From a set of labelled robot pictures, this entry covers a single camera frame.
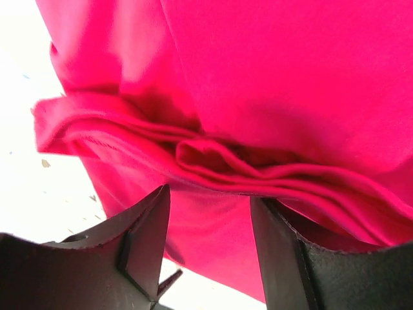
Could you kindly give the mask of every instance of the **white floor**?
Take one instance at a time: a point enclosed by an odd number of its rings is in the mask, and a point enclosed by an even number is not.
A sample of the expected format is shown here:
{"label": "white floor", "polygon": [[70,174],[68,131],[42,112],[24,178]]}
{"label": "white floor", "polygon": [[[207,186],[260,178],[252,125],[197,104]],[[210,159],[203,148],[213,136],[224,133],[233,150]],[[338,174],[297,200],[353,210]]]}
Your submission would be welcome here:
{"label": "white floor", "polygon": [[[61,93],[49,35],[33,0],[0,3],[0,232],[60,241],[105,219],[77,158],[35,150],[30,108]],[[164,260],[161,278],[176,270]],[[162,303],[175,310],[264,310],[265,305],[185,270]]]}

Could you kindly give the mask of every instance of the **pink dress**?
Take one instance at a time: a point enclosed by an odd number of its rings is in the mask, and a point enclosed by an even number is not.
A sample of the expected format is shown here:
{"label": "pink dress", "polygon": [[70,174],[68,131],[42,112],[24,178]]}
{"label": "pink dress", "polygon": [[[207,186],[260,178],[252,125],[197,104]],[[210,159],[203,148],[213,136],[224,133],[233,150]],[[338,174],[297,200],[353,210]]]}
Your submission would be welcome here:
{"label": "pink dress", "polygon": [[263,300],[251,195],[413,238],[412,1],[37,3],[66,91],[39,151],[79,156],[108,216],[170,184],[166,257]]}

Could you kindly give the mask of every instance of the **pink fabric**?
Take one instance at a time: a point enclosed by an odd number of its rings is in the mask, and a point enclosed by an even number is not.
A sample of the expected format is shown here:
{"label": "pink fabric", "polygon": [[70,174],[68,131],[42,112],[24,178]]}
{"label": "pink fabric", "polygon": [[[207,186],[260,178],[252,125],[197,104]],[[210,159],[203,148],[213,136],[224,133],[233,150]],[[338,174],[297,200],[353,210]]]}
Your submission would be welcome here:
{"label": "pink fabric", "polygon": [[79,156],[109,216],[169,183],[168,257],[263,300],[248,195],[413,238],[409,1],[37,3],[67,94],[39,151]]}

